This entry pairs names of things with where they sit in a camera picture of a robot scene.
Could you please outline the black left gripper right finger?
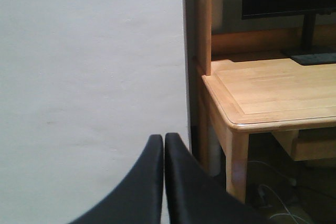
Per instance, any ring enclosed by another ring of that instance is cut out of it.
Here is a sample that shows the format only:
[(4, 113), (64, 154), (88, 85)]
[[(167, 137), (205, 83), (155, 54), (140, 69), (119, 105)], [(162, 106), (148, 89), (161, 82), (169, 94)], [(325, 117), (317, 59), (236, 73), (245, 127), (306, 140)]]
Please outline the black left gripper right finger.
[(165, 135), (165, 188), (171, 223), (269, 223), (207, 175), (177, 133)]

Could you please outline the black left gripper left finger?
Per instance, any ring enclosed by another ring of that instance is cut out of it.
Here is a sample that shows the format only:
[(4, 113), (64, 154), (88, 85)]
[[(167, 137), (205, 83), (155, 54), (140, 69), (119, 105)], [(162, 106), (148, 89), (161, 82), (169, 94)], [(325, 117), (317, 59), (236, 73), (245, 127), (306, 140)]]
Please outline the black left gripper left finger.
[(162, 197), (163, 139), (150, 135), (125, 178), (72, 223), (160, 223)]

